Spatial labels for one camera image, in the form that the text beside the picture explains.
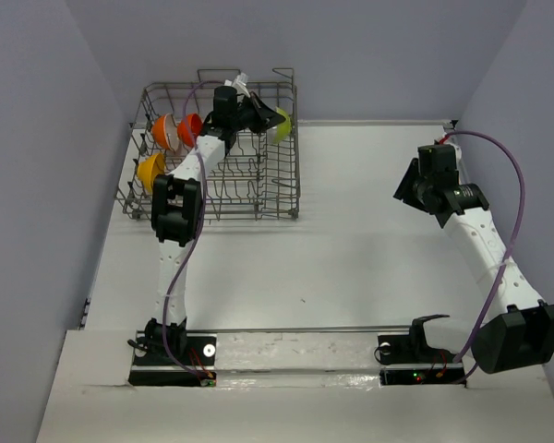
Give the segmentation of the yellow bowl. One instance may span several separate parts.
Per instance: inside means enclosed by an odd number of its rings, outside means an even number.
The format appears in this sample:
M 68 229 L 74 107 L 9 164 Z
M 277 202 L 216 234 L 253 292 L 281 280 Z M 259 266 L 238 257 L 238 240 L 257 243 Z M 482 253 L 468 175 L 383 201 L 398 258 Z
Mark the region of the yellow bowl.
M 147 160 L 138 164 L 137 177 L 148 193 L 152 193 L 155 178 L 164 174 L 165 169 L 165 157 L 162 153 L 152 154 Z

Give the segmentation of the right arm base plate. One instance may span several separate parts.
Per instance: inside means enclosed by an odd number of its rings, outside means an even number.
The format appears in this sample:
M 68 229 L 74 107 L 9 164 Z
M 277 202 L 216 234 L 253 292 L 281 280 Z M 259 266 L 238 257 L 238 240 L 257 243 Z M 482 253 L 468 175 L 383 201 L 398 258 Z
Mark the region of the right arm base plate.
M 418 349 L 407 334 L 378 336 L 374 358 L 382 387 L 449 385 L 465 375 L 464 365 L 454 363 L 452 353 Z

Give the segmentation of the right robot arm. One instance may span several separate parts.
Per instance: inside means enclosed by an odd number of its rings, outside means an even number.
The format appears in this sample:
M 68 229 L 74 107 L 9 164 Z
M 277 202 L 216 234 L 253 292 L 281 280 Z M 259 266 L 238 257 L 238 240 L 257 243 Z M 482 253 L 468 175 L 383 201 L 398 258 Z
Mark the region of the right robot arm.
M 436 218 L 469 268 L 483 306 L 473 326 L 446 315 L 422 318 L 406 340 L 408 354 L 426 362 L 440 349 L 473 358 L 487 374 L 543 365 L 554 354 L 554 304 L 525 278 L 475 184 L 462 182 L 452 144 L 418 148 L 394 196 Z

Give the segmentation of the white bowl orange outside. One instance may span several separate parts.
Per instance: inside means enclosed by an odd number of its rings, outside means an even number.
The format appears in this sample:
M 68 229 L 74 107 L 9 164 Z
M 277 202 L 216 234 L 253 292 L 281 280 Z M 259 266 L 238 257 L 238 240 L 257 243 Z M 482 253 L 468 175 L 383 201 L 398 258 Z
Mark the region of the white bowl orange outside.
M 160 116 L 151 128 L 154 142 L 164 150 L 177 151 L 180 141 L 177 134 L 177 124 L 172 114 Z

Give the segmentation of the white bowl green outside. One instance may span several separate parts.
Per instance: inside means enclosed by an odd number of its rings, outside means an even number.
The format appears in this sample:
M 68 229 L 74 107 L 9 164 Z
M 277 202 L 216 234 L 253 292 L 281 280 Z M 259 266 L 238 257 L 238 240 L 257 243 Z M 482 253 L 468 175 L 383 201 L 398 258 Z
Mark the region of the white bowl green outside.
M 277 145 L 291 134 L 292 122 L 290 115 L 284 109 L 276 107 L 275 111 L 283 117 L 283 121 L 268 131 L 268 141 Z

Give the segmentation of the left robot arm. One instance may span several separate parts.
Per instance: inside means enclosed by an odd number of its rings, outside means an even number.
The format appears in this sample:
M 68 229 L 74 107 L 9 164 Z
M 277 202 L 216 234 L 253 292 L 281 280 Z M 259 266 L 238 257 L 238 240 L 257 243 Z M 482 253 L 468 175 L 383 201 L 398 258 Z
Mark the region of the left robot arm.
M 177 365 L 196 375 L 198 371 L 181 362 L 187 349 L 186 276 L 187 265 L 198 245 L 206 212 L 207 175 L 223 161 L 242 131 L 264 134 L 288 122 L 288 118 L 267 106 L 250 91 L 244 80 L 216 81 L 212 109 L 195 134 L 186 118 L 192 147 L 170 173 L 158 156 L 139 165 L 149 172 L 151 185 L 151 228 L 159 245 L 159 280 L 154 313 L 143 337 L 131 345 L 162 362 Z

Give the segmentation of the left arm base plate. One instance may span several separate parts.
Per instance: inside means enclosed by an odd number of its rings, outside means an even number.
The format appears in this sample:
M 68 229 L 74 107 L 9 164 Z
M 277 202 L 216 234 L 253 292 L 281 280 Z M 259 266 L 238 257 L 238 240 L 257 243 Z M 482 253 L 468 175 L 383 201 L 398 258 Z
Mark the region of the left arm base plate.
M 127 344 L 133 351 L 128 376 L 131 386 L 213 388 L 217 385 L 215 335 L 189 335 L 186 349 L 174 358 L 164 348 L 148 350 L 143 336 L 128 340 Z

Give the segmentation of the red orange bowl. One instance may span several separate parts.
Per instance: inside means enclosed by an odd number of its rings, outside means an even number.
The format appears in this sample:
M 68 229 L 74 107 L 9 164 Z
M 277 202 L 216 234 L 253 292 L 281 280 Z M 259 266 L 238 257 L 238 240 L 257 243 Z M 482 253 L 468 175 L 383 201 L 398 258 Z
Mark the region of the red orange bowl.
M 198 114 L 188 114 L 178 124 L 177 136 L 187 148 L 192 149 L 196 145 L 202 127 L 203 121 Z

